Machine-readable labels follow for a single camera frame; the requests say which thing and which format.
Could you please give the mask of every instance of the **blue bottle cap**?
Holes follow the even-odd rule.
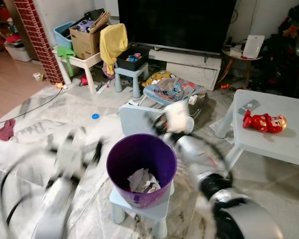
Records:
[[[99,114],[92,114],[92,119],[94,119],[94,120],[98,119],[99,117],[100,117]]]

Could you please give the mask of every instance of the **green cloth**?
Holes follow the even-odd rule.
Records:
[[[58,46],[58,57],[64,57],[68,65],[70,76],[73,76],[73,70],[70,64],[69,56],[75,56],[75,52],[65,46]]]

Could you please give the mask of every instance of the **tv stand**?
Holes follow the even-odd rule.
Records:
[[[166,48],[160,51],[151,49],[149,59],[166,61],[167,71],[210,91],[214,90],[221,67],[220,56]]]

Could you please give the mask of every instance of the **purple bucket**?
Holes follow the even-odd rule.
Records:
[[[127,136],[111,149],[106,163],[110,179],[120,195],[135,208],[153,206],[168,190],[177,169],[174,151],[160,138],[140,133]],[[128,177],[135,171],[149,169],[161,189],[153,193],[131,193]]]

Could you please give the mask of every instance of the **television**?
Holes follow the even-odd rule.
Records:
[[[220,54],[236,0],[118,0],[129,42]]]

